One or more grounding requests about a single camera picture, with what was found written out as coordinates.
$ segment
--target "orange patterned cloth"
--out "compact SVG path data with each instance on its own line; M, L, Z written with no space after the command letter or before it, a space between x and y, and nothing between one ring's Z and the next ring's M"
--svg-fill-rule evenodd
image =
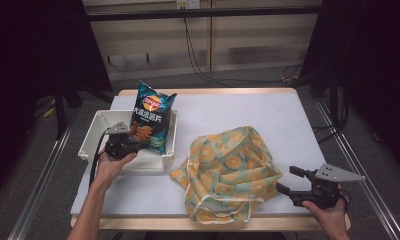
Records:
M224 224L247 222L260 203L275 196L282 173L258 132L246 126L198 137L169 176L186 189L191 220Z

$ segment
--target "white plastic basket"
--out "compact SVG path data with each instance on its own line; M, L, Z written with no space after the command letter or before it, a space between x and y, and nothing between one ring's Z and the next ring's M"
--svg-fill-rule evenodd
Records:
M97 149L98 141L103 132L115 125L118 122L124 122L129 126L132 116L132 111L113 111L101 110L97 111L91 126L85 136L84 142L79 149L78 156L83 160L93 162L95 150ZM150 149L143 149L138 152L137 157L126 164L122 169L125 171L136 172L162 172L170 166L174 161L175 138L177 128L178 111L172 110L171 119L169 122L168 137L166 139L166 153L159 155L157 152ZM100 149L102 149L108 140L108 135L104 136Z

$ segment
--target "cable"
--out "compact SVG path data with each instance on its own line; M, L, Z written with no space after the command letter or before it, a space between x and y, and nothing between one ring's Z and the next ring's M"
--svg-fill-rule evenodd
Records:
M326 65L318 66L315 69L313 69L313 71L310 72L309 74L307 74L306 76L302 76L299 79L297 79L297 81L290 83L288 85L288 87L297 88L297 87L300 87L300 86L310 83L313 79L320 79L321 75L324 73L326 68L327 68Z
M112 238L112 240L119 240L123 236L123 232L118 232L116 235Z
M318 140L318 144L321 144L321 143L325 142L326 140L330 139L331 137L339 134L344 129L344 127L347 125L347 118L349 116L349 99L348 99L348 96L347 96L347 93L345 90L343 90L343 105L341 106L341 114L340 115L341 115L341 120L339 121L338 127L334 126L334 125L329 125L326 127L315 127L315 128L319 129L318 131L314 132L315 134L325 128L337 128L335 130L335 132L324 137L323 139Z
M190 32L188 30L188 26L187 26L187 21L184 18L184 24L185 24L185 38L186 38L186 42L187 42L187 49L188 49L188 56L190 58L190 63L191 63L191 68L193 69L193 71L196 73L197 76L199 76L201 79L205 80L205 81L211 81L226 87L231 87L230 85L227 85L225 83L222 83L220 81L239 81L239 82L262 82L262 83L276 83L276 82L282 82L282 80L273 80L273 81L266 81L266 80L249 80L249 79L217 79L217 78L213 78L211 76L206 75L204 72L201 71L198 63L197 63L197 59L195 56L195 52L194 52L194 47L193 47L193 43L191 41L191 36L190 36Z
M283 76L282 76L282 81L285 81L284 87L287 87L287 86L288 86L289 79L294 75L294 73L297 72L297 70L298 70L298 69L300 68L300 66L302 66L302 65L303 65L303 63L301 63L301 64L295 64L295 65L290 65L290 66L287 66L286 68L284 68L284 72L283 72ZM296 68L293 70L293 72L292 72L289 76L287 76L286 72L287 72L287 70L288 70L289 68L291 68L291 67L296 67Z
M95 172L97 169L98 159L100 158L98 151L100 150L101 142L103 142L104 135L106 135L106 132L109 129L110 128L107 128L106 130L104 130L103 134L101 134L100 140L98 141L97 149L95 150L94 159L93 159L93 163L91 166L90 183L89 183L88 187L91 187L91 183L93 183L93 181L94 181L94 176L95 176Z

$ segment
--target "black handheld controller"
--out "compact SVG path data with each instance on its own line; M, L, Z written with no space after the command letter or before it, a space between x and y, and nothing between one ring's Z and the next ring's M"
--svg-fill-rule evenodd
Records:
M303 201L311 201L321 209L334 207L340 196L337 182L330 182L315 177L317 170L309 171L291 166L290 173L299 177L305 177L312 183L310 191L291 191L290 188L276 184L277 191L287 195L293 201L294 206L302 207Z
M121 160L130 153L137 153L141 149L150 147L151 141L136 141L129 133L128 127L123 122L119 122L111 127L107 134L109 140L106 142L105 151L115 160Z
M334 207L338 199L346 200L346 209L351 202L351 196L347 191L339 189L339 182L358 182L365 181L365 176L343 170L339 167L331 166L327 163L322 164L319 169L314 171L303 170L290 166L290 173L301 178L306 177L311 183L310 191L291 191L289 187L276 184L278 192L287 195L293 201L294 206L302 206L303 201L311 201L321 209Z

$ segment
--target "blue chip bag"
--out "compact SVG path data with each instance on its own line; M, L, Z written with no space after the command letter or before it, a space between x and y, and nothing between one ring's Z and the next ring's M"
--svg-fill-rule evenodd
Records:
M158 93L140 81L137 100L131 117L130 135L137 141L150 140L150 148L159 154L166 152L166 137L176 93Z

